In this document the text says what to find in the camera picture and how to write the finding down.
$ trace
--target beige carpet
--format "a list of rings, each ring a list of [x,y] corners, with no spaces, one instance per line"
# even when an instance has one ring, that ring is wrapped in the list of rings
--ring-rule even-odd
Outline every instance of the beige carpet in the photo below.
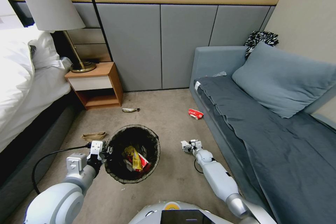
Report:
[[[194,169],[194,157],[182,151],[180,141],[199,139],[204,149],[228,169],[205,121],[195,120],[188,109],[197,109],[188,89],[126,93],[123,107],[140,107],[139,112],[123,113],[121,108],[102,108],[82,111],[62,145],[69,148],[83,145],[81,134],[114,131],[129,124],[141,124],[152,129],[161,145],[161,158],[156,170],[138,184],[123,185],[105,172],[102,166],[93,181],[75,224],[128,223],[144,206],[159,201],[183,201],[207,209],[233,223],[238,219],[224,202],[218,199],[204,176]],[[40,190],[60,183],[66,175],[65,158],[74,151],[56,156],[50,169],[39,183]],[[7,219],[6,224],[22,223],[25,209],[36,196],[31,192],[26,200]]]

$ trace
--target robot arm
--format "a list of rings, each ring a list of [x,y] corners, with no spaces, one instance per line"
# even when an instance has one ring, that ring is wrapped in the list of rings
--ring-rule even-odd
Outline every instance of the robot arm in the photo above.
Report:
[[[24,223],[71,224],[102,165],[104,142],[92,141],[90,154],[74,153],[66,158],[68,174],[62,183],[40,193],[29,205]]]
[[[191,152],[190,150],[192,150],[215,195],[227,204],[234,215],[242,219],[241,223],[276,224],[265,209],[242,198],[234,179],[213,158],[211,152],[203,150],[201,141],[192,140],[190,142],[191,148],[190,145],[187,147],[183,143],[182,145],[184,151]]]

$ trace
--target table lamp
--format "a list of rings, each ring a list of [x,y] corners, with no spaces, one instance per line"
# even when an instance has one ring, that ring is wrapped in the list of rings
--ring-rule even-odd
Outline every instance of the table lamp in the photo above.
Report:
[[[96,68],[92,62],[82,62],[67,32],[85,27],[71,0],[26,0],[26,3],[39,30],[63,31],[79,61],[78,65],[71,66],[72,72],[88,72]]]

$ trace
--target black and white patterned cloth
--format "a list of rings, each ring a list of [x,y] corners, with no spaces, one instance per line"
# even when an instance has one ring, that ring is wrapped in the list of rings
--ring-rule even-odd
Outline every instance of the black and white patterned cloth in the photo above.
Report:
[[[262,32],[253,31],[244,44],[244,46],[248,46],[248,48],[246,49],[246,53],[245,53],[246,60],[260,41],[263,41],[265,44],[274,47],[277,44],[279,44],[278,34],[272,33],[270,31],[269,32],[268,31],[262,31]]]

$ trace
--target wooden nightstand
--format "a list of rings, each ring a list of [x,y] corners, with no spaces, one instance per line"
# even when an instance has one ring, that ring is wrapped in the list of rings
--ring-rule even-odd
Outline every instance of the wooden nightstand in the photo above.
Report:
[[[90,72],[68,72],[65,78],[87,110],[122,104],[124,93],[114,62],[99,63]]]

